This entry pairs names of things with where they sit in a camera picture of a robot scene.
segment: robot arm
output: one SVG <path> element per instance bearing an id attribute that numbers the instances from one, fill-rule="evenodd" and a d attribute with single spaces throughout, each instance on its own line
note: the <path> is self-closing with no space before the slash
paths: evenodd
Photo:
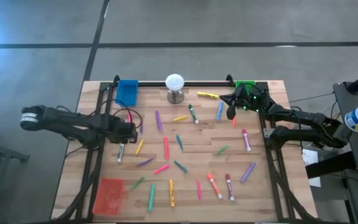
<path id="1" fill-rule="evenodd" d="M 342 148 L 348 142 L 352 131 L 338 120 L 327 118 L 322 113 L 309 113 L 285 109 L 276 104 L 267 92 L 267 84 L 259 82 L 251 85 L 249 91 L 241 84 L 230 95 L 221 95 L 225 103 L 229 105 L 227 118 L 233 119 L 236 115 L 236 108 L 244 108 L 263 113 L 268 121 L 289 121 L 305 124 L 311 129 L 294 130 L 284 126 L 278 126 L 271 132 L 268 138 L 268 146 L 271 148 L 282 147 L 285 142 L 311 141 L 321 146 L 321 143 L 329 147 Z"/>
<path id="2" fill-rule="evenodd" d="M 111 143 L 136 142 L 134 123 L 110 114 L 83 115 L 48 108 L 43 105 L 22 109 L 20 126 L 27 131 L 48 130 L 71 140 L 77 139 L 87 148 L 98 145 L 106 136 Z"/>

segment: gray floor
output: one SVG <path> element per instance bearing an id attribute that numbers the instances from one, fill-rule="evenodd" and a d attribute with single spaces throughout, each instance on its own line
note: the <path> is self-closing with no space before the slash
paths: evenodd
<path id="1" fill-rule="evenodd" d="M 0 1 L 0 44 L 91 44 L 103 0 Z M 358 0 L 113 0 L 100 42 L 358 41 Z M 76 108 L 90 49 L 0 49 L 0 145 L 31 154 L 13 162 L 0 191 L 0 223 L 48 220 L 67 141 L 19 127 L 21 108 Z M 358 78 L 358 47 L 99 49 L 90 80 L 283 79 L 290 100 Z M 293 105 L 321 111 L 334 97 Z M 335 186 L 336 180 L 323 182 Z M 313 189 L 319 216 L 343 220 Z"/>

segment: red container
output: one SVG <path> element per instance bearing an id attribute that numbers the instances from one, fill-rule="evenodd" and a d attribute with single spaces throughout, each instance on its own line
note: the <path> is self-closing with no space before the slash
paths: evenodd
<path id="1" fill-rule="evenodd" d="M 93 213 L 100 215 L 118 215 L 121 206 L 124 180 L 102 178 L 99 181 Z"/>

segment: wooden tabletop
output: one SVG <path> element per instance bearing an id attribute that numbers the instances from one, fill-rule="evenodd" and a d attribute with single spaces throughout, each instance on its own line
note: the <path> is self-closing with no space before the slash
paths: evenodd
<path id="1" fill-rule="evenodd" d="M 84 82 L 78 112 L 91 113 L 96 107 L 100 82 Z M 287 93 L 282 80 L 268 81 L 270 95 L 276 103 L 289 107 Z M 259 116 L 253 111 L 237 110 L 237 124 L 226 118 L 227 105 L 224 105 L 220 121 L 216 113 L 220 100 L 198 96 L 197 91 L 218 95 L 232 93 L 233 87 L 186 87 L 183 89 L 185 100 L 177 105 L 167 101 L 167 89 L 162 87 L 140 87 L 137 97 L 138 111 L 144 121 L 144 133 L 139 134 L 138 143 L 144 139 L 141 152 L 136 156 L 137 144 L 126 144 L 121 163 L 117 162 L 118 144 L 106 141 L 101 178 L 124 179 L 124 195 L 121 212 L 117 216 L 95 215 L 94 222 L 254 222 L 276 221 L 272 187 L 267 167 Z M 188 105 L 192 104 L 199 124 L 193 122 Z M 115 103 L 111 113 L 120 108 Z M 157 128 L 155 110 L 162 120 L 160 133 Z M 179 116 L 187 119 L 174 122 Z M 125 111 L 120 115 L 127 118 Z M 139 118 L 133 114 L 134 122 Z M 252 150 L 247 152 L 241 130 L 246 128 Z M 176 140 L 179 134 L 184 145 L 183 152 Z M 165 160 L 163 139 L 169 140 L 169 160 Z M 224 145 L 229 147 L 220 155 L 215 153 Z M 73 141 L 68 152 L 80 147 Z M 305 165 L 298 146 L 285 145 L 282 148 L 290 188 L 307 211 L 316 217 Z M 86 149 L 71 154 L 65 161 L 57 192 L 52 217 L 59 216 L 69 206 L 78 193 L 85 163 Z M 139 162 L 154 158 L 143 167 Z M 185 174 L 174 163 L 177 160 L 187 167 Z M 245 183 L 240 179 L 250 166 L 257 165 Z M 153 171 L 170 164 L 170 168 L 154 175 Z M 212 173 L 223 199 L 218 199 L 207 179 Z M 229 200 L 225 175 L 230 174 L 235 201 Z M 130 187 L 141 177 L 145 181 L 133 191 Z M 173 179 L 175 207 L 170 207 L 169 183 Z M 201 182 L 203 198 L 197 197 L 196 180 Z M 150 184 L 155 184 L 154 208 L 147 211 L 149 205 Z M 283 210 L 286 210 L 283 194 Z"/>

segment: blue container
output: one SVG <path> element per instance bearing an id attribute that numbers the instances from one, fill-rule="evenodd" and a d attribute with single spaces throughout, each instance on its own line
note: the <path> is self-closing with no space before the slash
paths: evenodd
<path id="1" fill-rule="evenodd" d="M 121 101 L 126 106 L 135 106 L 137 99 L 137 89 L 139 82 L 137 80 L 120 80 L 117 87 L 116 103 L 122 105 Z"/>

